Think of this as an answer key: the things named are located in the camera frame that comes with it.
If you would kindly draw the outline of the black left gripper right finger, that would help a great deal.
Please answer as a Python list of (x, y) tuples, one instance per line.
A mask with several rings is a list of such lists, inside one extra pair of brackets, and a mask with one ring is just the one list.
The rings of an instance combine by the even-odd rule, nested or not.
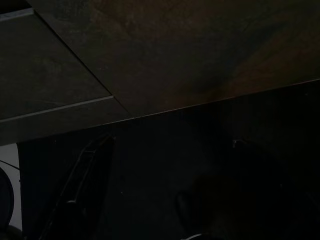
[(284, 171), (277, 158), (259, 145), (233, 141), (233, 158), (245, 186), (254, 192), (257, 224), (269, 240), (318, 240), (320, 210)]

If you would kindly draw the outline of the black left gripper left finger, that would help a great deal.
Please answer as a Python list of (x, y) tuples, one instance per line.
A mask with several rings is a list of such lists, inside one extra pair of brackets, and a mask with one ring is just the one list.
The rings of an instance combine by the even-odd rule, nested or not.
[(102, 134), (79, 153), (43, 220), (41, 240), (92, 238), (107, 194), (114, 138)]

